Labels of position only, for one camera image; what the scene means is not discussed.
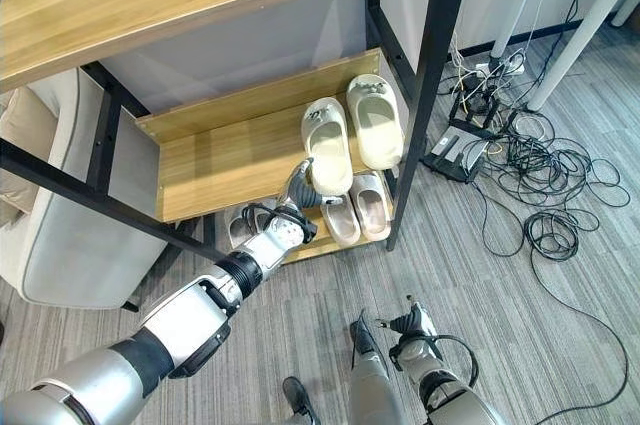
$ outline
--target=gray carpet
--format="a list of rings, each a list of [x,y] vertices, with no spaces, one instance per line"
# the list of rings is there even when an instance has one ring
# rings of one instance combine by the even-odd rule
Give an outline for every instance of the gray carpet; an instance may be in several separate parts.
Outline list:
[[[534,70],[552,40],[532,43],[528,58]],[[638,36],[604,26],[544,110],[558,135],[580,140],[593,156],[611,159],[632,195],[628,207],[611,209],[585,193],[577,203],[598,214],[601,229],[583,234],[578,255],[568,262],[537,260],[558,295],[620,333],[631,360],[629,387],[617,402],[554,424],[640,423],[639,70]],[[447,97],[439,99],[434,135],[443,130],[449,103]],[[530,213],[486,181],[480,184],[523,218]],[[504,259],[487,252],[479,236],[481,219],[482,204],[470,187],[420,168],[394,252],[373,244],[283,268],[234,318],[232,335],[215,358],[197,376],[164,384],[135,423],[277,421],[289,415],[280,383],[294,374],[307,385],[323,423],[346,424],[347,325],[362,307],[369,317],[404,313],[407,293],[425,303],[440,332],[457,334],[475,348],[482,369],[477,390],[512,423],[532,423],[558,408],[607,398],[622,379],[613,338],[540,288],[528,252]],[[517,242],[512,222],[498,209],[491,210],[488,240],[505,250]],[[142,286],[143,310],[202,263],[183,253],[164,277],[150,277]],[[134,330],[139,319],[118,310],[28,305],[0,283],[0,320],[7,329],[0,348],[0,396],[115,341]],[[384,349],[394,343],[393,335],[374,333]],[[466,375],[464,354],[444,348],[454,370]],[[392,372],[392,380],[414,422],[423,423],[425,413],[406,377]]]

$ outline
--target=electrical outlet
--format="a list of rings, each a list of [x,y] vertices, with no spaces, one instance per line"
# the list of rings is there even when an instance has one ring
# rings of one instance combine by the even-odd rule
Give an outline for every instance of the electrical outlet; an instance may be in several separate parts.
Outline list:
[[[488,63],[479,63],[476,65],[476,76],[478,78],[484,78],[489,76],[489,64]],[[514,75],[522,75],[524,73],[524,64],[520,64],[519,67],[513,68],[508,67],[507,71],[504,73],[504,77],[512,77]]]

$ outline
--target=baseboard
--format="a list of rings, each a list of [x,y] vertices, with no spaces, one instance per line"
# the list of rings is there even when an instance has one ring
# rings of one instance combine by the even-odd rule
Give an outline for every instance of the baseboard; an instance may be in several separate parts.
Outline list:
[[[616,12],[609,13],[607,15],[607,18],[605,19],[605,22],[610,22],[615,14]],[[582,20],[574,20],[573,22],[569,22],[566,24],[565,30],[575,30],[580,26],[581,23],[582,23]],[[555,35],[556,33],[560,33],[562,31],[562,28],[563,28],[563,25],[559,24],[559,25],[551,25],[550,27],[544,27],[538,30],[534,30],[533,34],[531,35],[531,39],[533,40],[534,38],[541,38],[541,37],[547,37],[549,35]],[[519,33],[518,35],[513,35],[509,39],[509,45],[526,42],[529,39],[529,33],[530,32],[525,32],[525,33]],[[462,55],[463,57],[469,57],[471,55],[477,55],[478,53],[489,52],[493,48],[494,43],[495,41],[491,41],[491,42],[481,43],[480,45],[474,45],[472,47],[463,48],[462,50],[460,50],[460,55]]]

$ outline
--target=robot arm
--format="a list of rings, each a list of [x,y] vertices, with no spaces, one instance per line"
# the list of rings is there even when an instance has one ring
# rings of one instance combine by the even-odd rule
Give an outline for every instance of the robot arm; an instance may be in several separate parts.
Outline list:
[[[409,375],[420,397],[430,425],[506,425],[504,419],[484,402],[470,386],[464,384],[445,365],[435,346],[438,339],[433,322],[424,307],[411,296],[411,310],[394,320],[378,320],[378,326],[401,335],[398,344],[389,351],[398,371]],[[471,386],[477,378],[475,356]]]
[[[139,330],[73,360],[0,406],[4,425],[124,425],[166,377],[196,373],[231,332],[229,319],[287,254],[316,233],[301,209],[339,201],[307,185],[310,159],[291,174],[265,228],[160,300]]]

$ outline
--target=white slipper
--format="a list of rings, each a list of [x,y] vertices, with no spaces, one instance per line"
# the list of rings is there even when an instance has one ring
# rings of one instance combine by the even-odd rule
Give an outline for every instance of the white slipper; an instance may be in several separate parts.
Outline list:
[[[387,238],[391,232],[391,217],[380,177],[376,173],[356,175],[349,195],[364,236],[372,242]]]
[[[276,199],[275,198],[267,198],[266,200],[261,200],[260,203],[262,205],[264,205],[267,208],[270,208],[271,210],[273,210],[274,208],[276,208]],[[254,227],[258,232],[261,232],[264,230],[264,226],[267,224],[267,220],[269,219],[269,216],[271,214],[269,212],[267,212],[266,210],[262,210],[260,208],[256,208],[255,209],[255,213],[254,213]]]
[[[342,195],[340,204],[320,205],[320,211],[333,239],[349,247],[360,239],[360,225],[349,195]]]
[[[343,195],[351,188],[353,170],[349,156],[347,122],[335,98],[313,102],[302,117],[302,140],[313,157],[311,180],[322,195]]]
[[[242,209],[244,207],[245,205],[242,204],[227,208],[224,211],[225,230],[232,249],[246,242],[253,236],[247,222],[242,218]]]
[[[404,139],[396,96],[378,75],[358,75],[347,88],[347,104],[364,164],[386,170],[402,158]]]

